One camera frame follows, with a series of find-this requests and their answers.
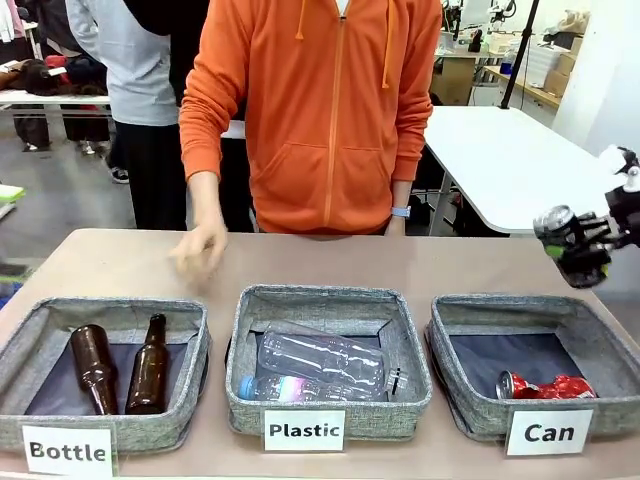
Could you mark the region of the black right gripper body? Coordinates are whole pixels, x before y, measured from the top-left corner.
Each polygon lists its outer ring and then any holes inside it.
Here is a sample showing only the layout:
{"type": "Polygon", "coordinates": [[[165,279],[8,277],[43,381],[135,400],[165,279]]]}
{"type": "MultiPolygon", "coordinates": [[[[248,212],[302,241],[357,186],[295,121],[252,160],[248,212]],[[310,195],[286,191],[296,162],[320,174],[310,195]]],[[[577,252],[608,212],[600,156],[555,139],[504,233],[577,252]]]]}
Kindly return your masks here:
{"type": "Polygon", "coordinates": [[[626,192],[618,187],[605,194],[609,206],[609,215],[615,221],[618,233],[615,236],[615,246],[638,246],[639,238],[639,210],[640,192],[626,192]]]}

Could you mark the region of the person's right hand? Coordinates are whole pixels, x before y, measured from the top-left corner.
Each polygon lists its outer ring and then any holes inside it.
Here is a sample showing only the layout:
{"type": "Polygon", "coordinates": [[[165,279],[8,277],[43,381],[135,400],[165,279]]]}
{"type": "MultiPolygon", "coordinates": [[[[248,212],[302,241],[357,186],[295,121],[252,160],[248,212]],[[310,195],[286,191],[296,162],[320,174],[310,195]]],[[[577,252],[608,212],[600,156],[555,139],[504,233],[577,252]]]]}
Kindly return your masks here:
{"type": "Polygon", "coordinates": [[[203,295],[211,288],[227,245],[228,230],[223,220],[208,220],[186,232],[169,257],[189,289],[203,295]]]}

